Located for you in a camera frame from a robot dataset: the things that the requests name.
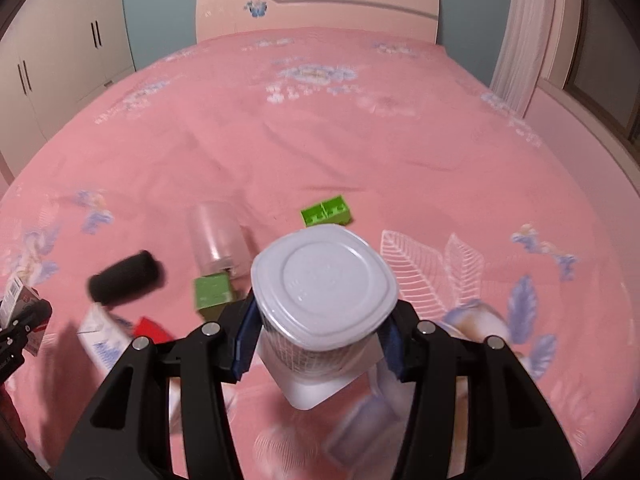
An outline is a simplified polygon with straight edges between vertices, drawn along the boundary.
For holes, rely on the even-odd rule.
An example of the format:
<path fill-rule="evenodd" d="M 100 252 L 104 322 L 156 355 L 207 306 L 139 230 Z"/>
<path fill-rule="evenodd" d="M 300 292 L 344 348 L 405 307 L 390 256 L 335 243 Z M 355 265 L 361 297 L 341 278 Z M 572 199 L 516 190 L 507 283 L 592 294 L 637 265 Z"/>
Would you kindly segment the white milk carton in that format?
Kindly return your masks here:
<path fill-rule="evenodd" d="M 132 341 L 134 326 L 105 309 L 92 304 L 81 321 L 77 336 L 82 348 L 100 371 L 106 376 Z"/>

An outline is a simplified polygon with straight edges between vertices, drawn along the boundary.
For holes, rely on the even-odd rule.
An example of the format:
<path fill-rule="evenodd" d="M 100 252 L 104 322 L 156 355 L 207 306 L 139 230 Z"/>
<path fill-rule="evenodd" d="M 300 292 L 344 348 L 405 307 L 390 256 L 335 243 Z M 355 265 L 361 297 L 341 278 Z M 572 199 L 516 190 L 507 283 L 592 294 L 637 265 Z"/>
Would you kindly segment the black foam roller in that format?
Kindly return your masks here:
<path fill-rule="evenodd" d="M 163 265 L 147 250 L 120 260 L 88 279 L 90 298 L 103 307 L 117 307 L 164 284 Z"/>

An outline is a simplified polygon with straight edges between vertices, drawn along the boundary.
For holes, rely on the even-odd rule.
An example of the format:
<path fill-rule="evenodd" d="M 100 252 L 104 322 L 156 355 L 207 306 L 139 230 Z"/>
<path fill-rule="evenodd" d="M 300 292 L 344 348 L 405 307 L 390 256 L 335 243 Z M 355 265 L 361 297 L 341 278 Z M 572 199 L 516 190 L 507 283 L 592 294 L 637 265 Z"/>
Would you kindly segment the clear plastic cup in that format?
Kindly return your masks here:
<path fill-rule="evenodd" d="M 227 272 L 230 278 L 242 278 L 250 272 L 250 248 L 229 204 L 198 203 L 189 209 L 186 223 L 201 275 Z"/>

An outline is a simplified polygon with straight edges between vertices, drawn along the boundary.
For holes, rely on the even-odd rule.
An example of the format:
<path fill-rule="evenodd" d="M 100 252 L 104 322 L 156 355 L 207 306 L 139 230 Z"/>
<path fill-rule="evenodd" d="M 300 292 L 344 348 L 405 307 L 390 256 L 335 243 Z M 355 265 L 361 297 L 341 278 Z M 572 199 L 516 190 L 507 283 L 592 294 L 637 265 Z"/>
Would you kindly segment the white plastic noodle cup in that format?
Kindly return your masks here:
<path fill-rule="evenodd" d="M 376 331 L 399 286 L 352 231 L 322 224 L 285 235 L 254 259 L 250 281 L 262 317 L 258 354 L 296 410 L 315 408 L 382 360 Z"/>

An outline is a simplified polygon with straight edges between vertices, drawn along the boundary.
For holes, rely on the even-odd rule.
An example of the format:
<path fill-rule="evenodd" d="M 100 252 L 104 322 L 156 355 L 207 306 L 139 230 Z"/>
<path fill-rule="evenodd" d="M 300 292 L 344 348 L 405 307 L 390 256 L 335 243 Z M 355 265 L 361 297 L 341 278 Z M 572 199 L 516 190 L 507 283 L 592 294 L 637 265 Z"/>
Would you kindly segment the green toy brick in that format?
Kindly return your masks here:
<path fill-rule="evenodd" d="M 348 226 L 352 222 L 352 213 L 341 195 L 316 203 L 300 211 L 306 228 L 320 224 L 338 224 Z"/>

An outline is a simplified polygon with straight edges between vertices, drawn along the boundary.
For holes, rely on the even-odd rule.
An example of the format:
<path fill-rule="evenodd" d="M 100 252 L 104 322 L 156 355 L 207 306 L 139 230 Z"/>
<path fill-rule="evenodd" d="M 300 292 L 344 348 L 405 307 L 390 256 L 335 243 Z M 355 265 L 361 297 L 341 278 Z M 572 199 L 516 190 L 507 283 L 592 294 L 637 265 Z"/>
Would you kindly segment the red block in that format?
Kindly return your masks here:
<path fill-rule="evenodd" d="M 154 344 L 164 344 L 165 342 L 173 341 L 175 336 L 163 328 L 157 322 L 142 316 L 138 319 L 138 322 L 134 324 L 134 331 L 132 332 L 132 338 L 146 337 Z"/>

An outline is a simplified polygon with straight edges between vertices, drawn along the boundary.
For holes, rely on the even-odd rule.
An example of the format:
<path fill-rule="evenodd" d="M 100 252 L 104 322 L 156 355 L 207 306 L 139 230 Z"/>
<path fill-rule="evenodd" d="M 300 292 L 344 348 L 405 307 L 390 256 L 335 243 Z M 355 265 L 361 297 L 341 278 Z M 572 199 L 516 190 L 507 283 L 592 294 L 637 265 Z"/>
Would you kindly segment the small green block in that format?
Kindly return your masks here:
<path fill-rule="evenodd" d="M 217 321 L 221 312 L 235 300 L 228 272 L 200 276 L 193 281 L 194 306 L 204 321 Z"/>

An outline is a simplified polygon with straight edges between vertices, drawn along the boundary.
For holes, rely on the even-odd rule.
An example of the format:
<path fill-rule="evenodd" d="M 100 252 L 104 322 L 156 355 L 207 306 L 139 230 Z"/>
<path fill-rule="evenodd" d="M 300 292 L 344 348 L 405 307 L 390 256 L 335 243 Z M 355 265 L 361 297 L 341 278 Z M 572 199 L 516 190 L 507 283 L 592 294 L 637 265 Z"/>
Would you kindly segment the pink floral bed sheet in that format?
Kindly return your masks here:
<path fill-rule="evenodd" d="M 587 193 L 442 48 L 208 40 L 2 196 L 1 474 L 628 478 L 638 321 Z"/>

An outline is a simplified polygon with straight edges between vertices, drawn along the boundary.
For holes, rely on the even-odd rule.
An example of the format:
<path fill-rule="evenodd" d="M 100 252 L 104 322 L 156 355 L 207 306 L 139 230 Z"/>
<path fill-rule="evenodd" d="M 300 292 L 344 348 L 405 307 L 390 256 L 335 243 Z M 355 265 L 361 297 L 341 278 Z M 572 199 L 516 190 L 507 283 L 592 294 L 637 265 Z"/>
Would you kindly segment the white wardrobe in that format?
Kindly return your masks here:
<path fill-rule="evenodd" d="M 1 39 L 1 174 L 134 72 L 122 0 L 25 0 Z"/>

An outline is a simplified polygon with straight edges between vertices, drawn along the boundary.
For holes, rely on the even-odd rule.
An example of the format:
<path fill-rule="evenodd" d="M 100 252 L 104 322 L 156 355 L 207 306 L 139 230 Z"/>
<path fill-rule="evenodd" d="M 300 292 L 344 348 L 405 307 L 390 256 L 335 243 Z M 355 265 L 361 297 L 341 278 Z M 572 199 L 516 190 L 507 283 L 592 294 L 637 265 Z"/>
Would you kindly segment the white curtain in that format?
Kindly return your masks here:
<path fill-rule="evenodd" d="M 511 0 L 490 88 L 522 118 L 539 81 L 561 89 L 570 74 L 582 0 Z"/>

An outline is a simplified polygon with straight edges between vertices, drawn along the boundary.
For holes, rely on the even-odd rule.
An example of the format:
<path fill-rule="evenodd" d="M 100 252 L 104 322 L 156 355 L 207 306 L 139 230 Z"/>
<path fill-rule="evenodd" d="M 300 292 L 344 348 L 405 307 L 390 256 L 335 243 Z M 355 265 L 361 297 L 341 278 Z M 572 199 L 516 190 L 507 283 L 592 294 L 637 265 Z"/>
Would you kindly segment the pink wooden headboard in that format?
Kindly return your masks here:
<path fill-rule="evenodd" d="M 195 38 L 305 27 L 437 41 L 440 0 L 196 0 Z"/>

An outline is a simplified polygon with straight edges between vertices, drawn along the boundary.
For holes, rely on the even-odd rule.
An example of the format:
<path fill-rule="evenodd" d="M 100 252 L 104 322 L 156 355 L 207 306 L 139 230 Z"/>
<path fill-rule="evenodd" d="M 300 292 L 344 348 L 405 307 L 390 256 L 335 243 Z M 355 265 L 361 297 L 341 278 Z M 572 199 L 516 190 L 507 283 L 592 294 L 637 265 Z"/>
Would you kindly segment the window frame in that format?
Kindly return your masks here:
<path fill-rule="evenodd" d="M 553 0 L 539 80 L 639 158 L 639 38 L 614 0 Z"/>

